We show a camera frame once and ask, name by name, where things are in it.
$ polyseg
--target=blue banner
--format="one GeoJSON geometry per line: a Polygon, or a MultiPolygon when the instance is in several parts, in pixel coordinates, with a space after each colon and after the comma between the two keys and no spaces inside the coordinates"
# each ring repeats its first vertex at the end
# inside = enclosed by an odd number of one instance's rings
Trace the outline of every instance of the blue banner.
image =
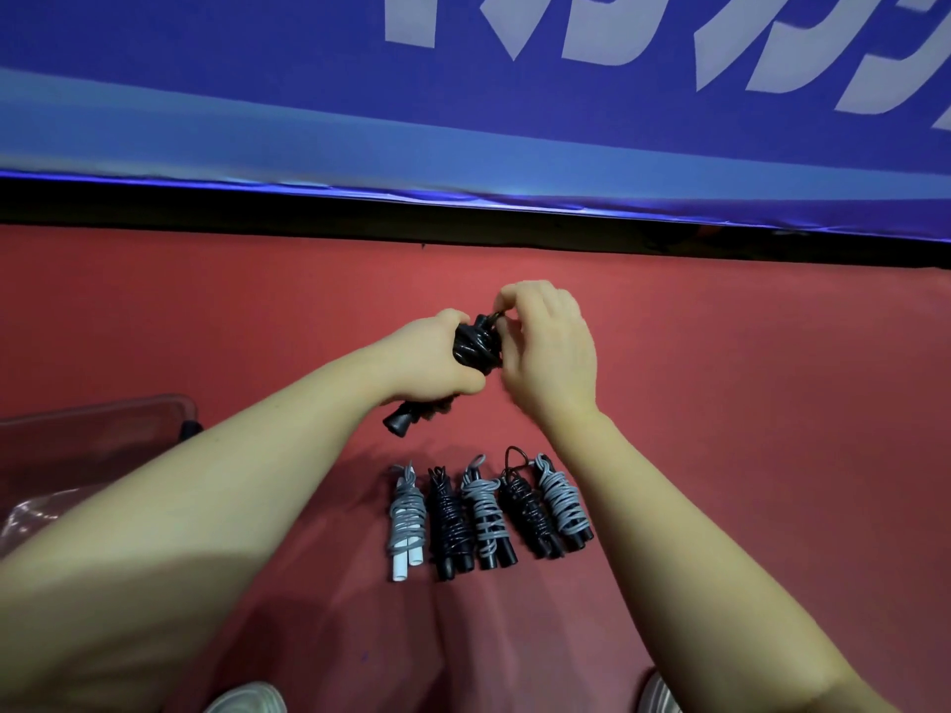
{"type": "Polygon", "coordinates": [[[949,57],[951,0],[0,0],[0,167],[948,239],[949,57]]]}

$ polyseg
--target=forearm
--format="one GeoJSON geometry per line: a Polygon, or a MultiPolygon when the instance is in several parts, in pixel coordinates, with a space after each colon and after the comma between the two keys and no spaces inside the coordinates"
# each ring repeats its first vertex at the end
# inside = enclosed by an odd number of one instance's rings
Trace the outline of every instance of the forearm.
{"type": "MultiPolygon", "coordinates": [[[[44,676],[58,669],[66,680],[56,684],[84,700],[81,669],[97,667],[97,656],[111,674],[121,654],[177,674],[389,395],[382,364],[364,349],[307,375],[90,498],[0,563],[0,696],[49,688],[44,676]]],[[[153,687],[120,707],[167,693],[153,687]]]]}
{"type": "Polygon", "coordinates": [[[800,710],[857,680],[812,618],[600,414],[550,439],[686,710],[800,710]]]}

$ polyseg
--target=gray rope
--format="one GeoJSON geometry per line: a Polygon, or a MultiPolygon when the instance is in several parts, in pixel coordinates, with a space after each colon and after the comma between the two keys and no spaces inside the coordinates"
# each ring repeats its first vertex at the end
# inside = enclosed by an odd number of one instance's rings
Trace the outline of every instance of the gray rope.
{"type": "Polygon", "coordinates": [[[502,509],[495,501],[495,491],[502,482],[483,480],[479,477],[478,467],[485,462],[485,455],[479,455],[466,468],[462,475],[462,497],[473,507],[475,519],[475,538],[479,541],[478,554],[480,558],[492,555],[498,548],[495,541],[499,538],[508,538],[509,532],[502,519],[502,509]]]}
{"type": "Polygon", "coordinates": [[[426,544],[426,501],[416,487],[413,463],[406,467],[394,466],[393,470],[402,474],[397,480],[397,490],[390,504],[393,523],[390,527],[390,542],[386,547],[390,555],[422,548],[426,544]],[[410,543],[410,538],[417,540],[410,543]]]}
{"type": "Polygon", "coordinates": [[[554,518],[554,525],[562,535],[574,535],[591,527],[588,516],[581,508],[578,489],[568,482],[563,472],[552,467],[547,455],[539,454],[534,459],[538,468],[538,486],[554,518]]]}

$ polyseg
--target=white shoe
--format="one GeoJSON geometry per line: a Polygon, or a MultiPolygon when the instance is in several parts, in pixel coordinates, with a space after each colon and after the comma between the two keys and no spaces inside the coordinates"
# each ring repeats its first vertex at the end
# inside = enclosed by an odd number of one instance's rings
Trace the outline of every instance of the white shoe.
{"type": "Polygon", "coordinates": [[[223,693],[205,713],[287,713],[278,689],[270,683],[247,683],[223,693]]]}
{"type": "Polygon", "coordinates": [[[680,707],[673,700],[671,689],[664,683],[660,673],[654,671],[644,686],[641,699],[637,702],[637,713],[680,713],[680,707]]]}

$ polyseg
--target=red floor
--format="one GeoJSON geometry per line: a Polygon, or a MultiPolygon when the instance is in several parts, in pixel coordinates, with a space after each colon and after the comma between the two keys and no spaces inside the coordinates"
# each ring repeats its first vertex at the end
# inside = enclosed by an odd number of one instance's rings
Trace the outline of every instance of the red floor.
{"type": "MultiPolygon", "coordinates": [[[[907,710],[951,660],[951,274],[0,227],[0,416],[182,393],[213,424],[500,284],[576,294],[599,401],[907,710]]],[[[493,376],[405,440],[363,424],[170,710],[268,679],[297,711],[630,710],[649,659],[598,545],[386,583],[384,469],[545,443],[493,376]]]]}

